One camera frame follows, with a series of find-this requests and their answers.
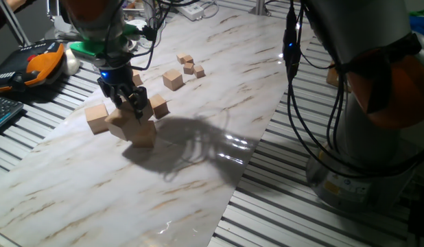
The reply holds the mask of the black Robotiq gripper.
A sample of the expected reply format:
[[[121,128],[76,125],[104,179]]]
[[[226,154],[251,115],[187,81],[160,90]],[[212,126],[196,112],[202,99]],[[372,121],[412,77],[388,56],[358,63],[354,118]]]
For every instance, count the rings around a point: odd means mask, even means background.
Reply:
[[[135,117],[140,120],[144,115],[143,109],[148,104],[148,94],[143,86],[134,87],[132,69],[124,65],[117,69],[101,70],[97,83],[105,97],[110,98],[116,108],[121,108],[128,97]]]

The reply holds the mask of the person's bare hand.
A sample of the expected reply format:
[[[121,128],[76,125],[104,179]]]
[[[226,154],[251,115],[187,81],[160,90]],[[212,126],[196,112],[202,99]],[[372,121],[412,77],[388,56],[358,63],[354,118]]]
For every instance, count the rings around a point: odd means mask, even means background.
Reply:
[[[26,0],[5,0],[5,2],[10,6],[12,11],[15,12],[26,3]]]

